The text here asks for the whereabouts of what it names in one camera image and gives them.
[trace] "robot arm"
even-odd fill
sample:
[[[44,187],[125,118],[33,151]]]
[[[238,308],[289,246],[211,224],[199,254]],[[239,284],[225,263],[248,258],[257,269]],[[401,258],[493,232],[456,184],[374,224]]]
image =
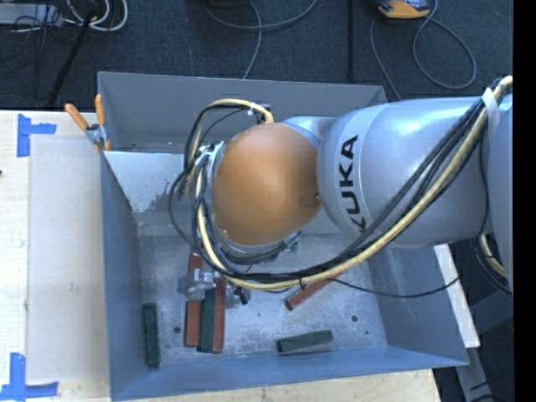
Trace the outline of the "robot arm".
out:
[[[435,245],[493,232],[506,246],[499,246],[502,261],[511,263],[511,223],[497,223],[506,211],[494,203],[508,192],[512,199],[511,130],[503,129],[512,122],[511,83],[508,76],[489,93],[500,118],[491,140],[480,98],[408,100],[276,123],[262,107],[242,103],[257,126],[228,143],[187,148],[179,192],[191,193],[200,255],[237,286],[265,291],[334,277],[389,243]],[[492,174],[500,188],[490,187]],[[285,274],[235,266],[275,258],[321,206],[354,240],[339,255]]]

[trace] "white cable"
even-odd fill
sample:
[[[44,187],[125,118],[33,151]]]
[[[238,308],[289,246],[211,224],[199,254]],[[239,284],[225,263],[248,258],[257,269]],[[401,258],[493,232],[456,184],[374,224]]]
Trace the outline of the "white cable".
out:
[[[484,94],[482,95],[482,101],[487,109],[487,139],[489,142],[491,142],[501,117],[499,115],[499,108],[497,106],[497,102],[495,101],[495,96],[493,95],[492,90],[486,88]]]
[[[76,21],[73,21],[72,19],[66,19],[65,21],[68,22],[68,23],[76,23],[76,24],[82,24],[84,22],[84,19],[80,16],[79,13],[76,12],[75,8],[73,7],[72,3],[70,0],[65,0],[67,2],[67,6],[69,7],[69,10],[73,13],[73,15],[75,16],[75,18],[78,19],[78,23]],[[101,17],[100,19],[97,19],[96,21],[93,21],[92,23],[90,23],[90,28],[94,29],[95,31],[101,31],[101,32],[111,32],[111,31],[117,31],[118,29],[122,28],[127,19],[128,19],[128,4],[126,3],[126,0],[121,0],[121,5],[123,7],[123,11],[124,11],[124,14],[123,14],[123,18],[122,20],[115,26],[113,27],[100,27],[98,24],[104,22],[108,16],[110,15],[110,2],[108,0],[104,0],[105,1],[105,4],[106,4],[106,13],[104,14],[103,17]]]

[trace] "wooden block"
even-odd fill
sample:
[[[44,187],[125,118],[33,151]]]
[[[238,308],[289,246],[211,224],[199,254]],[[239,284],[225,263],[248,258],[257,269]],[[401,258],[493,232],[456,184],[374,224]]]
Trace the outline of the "wooden block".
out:
[[[285,301],[286,308],[288,308],[290,311],[294,310],[294,308],[299,306],[305,300],[309,299],[311,296],[320,291],[324,286],[327,286],[329,283],[331,283],[331,280],[328,279],[311,283],[305,289],[290,296]]]
[[[203,259],[197,253],[191,252],[188,258],[188,272],[201,269]],[[197,347],[199,344],[199,317],[201,314],[201,301],[186,301],[184,311],[184,347]]]

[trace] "metal bracket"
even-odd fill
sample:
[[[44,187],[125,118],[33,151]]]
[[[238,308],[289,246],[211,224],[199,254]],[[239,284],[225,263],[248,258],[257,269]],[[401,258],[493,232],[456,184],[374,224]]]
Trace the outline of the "metal bracket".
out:
[[[178,279],[177,291],[185,295],[189,301],[202,301],[205,291],[215,287],[214,273],[196,268]]]

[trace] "yellow cable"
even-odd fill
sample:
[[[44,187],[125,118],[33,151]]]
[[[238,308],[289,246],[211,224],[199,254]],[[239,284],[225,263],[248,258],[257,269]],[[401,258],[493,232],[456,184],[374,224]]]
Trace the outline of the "yellow cable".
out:
[[[484,257],[486,258],[487,263],[497,272],[500,276],[506,277],[506,271],[503,266],[497,262],[495,255],[492,253],[492,250],[489,248],[487,243],[487,238],[485,235],[478,237],[478,244],[480,245],[482,251],[484,252]]]
[[[221,105],[235,105],[235,106],[245,106],[249,107],[250,109],[255,109],[262,113],[262,116],[264,117],[265,123],[271,124],[274,122],[274,116],[271,114],[270,111],[268,111],[263,106],[259,106],[258,104],[254,103],[253,101],[246,101],[246,100],[238,100],[235,98],[224,98],[222,100],[216,100],[210,103],[207,107],[205,107],[203,113],[199,117],[199,128],[198,132],[196,134],[195,140],[193,142],[193,147],[190,151],[190,156],[188,157],[188,162],[190,162],[193,159],[193,155],[195,155],[195,152],[198,150],[199,145],[199,139],[201,137],[201,121],[210,113],[213,106],[221,106]]]
[[[513,81],[512,76],[507,76],[499,82],[499,84],[493,91],[495,100],[498,100],[504,88],[512,84],[512,81]],[[449,177],[455,172],[457,166],[464,159],[465,155],[469,153],[469,151],[472,148],[473,143],[478,139],[478,136],[481,130],[484,128],[486,120],[487,120],[487,110],[486,108],[483,108],[480,114],[478,115],[477,120],[475,121],[473,127],[471,128],[469,133],[466,135],[466,138],[464,139],[464,141],[462,142],[462,144],[460,145],[460,147],[458,148],[458,150],[452,157],[449,164],[446,166],[443,173],[436,179],[436,181],[432,184],[430,189],[426,191],[426,193],[419,200],[419,202],[414,206],[414,208],[412,208],[407,213],[406,216],[400,219],[391,229],[389,229],[384,235],[382,235],[379,239],[377,239],[374,243],[372,243],[366,250],[362,251],[360,254],[346,260],[342,264],[334,266],[330,270],[326,270],[326,271],[317,273],[312,276],[306,276],[306,277],[303,277],[302,279],[279,281],[277,283],[256,283],[252,281],[237,279],[234,277],[228,277],[228,280],[235,283],[237,286],[242,286],[245,288],[257,289],[257,290],[263,290],[263,291],[274,291],[274,290],[280,290],[280,289],[287,289],[287,288],[302,285],[302,284],[310,284],[315,281],[325,280],[327,278],[333,278],[339,274],[342,274],[344,271],[347,271],[348,269],[357,265],[358,263],[363,262],[364,260],[367,260],[370,256],[376,254],[378,251],[383,249],[391,240],[393,240],[396,236],[398,236],[415,219],[417,219],[417,217],[425,210],[428,204],[441,191],[444,183],[447,182]],[[199,178],[196,183],[197,195],[200,192],[201,175],[202,175],[202,172],[200,173]],[[201,235],[201,240],[203,242],[203,246],[205,250],[207,251],[207,254],[209,255],[209,258],[213,261],[215,265],[217,265],[218,267],[222,269],[225,269],[225,267],[219,260],[218,256],[214,253],[214,249],[212,248],[212,245],[210,244],[210,238],[207,233],[207,229],[204,223],[203,211],[201,210],[201,208],[198,211],[197,219],[198,219],[198,228],[199,228],[199,233]]]

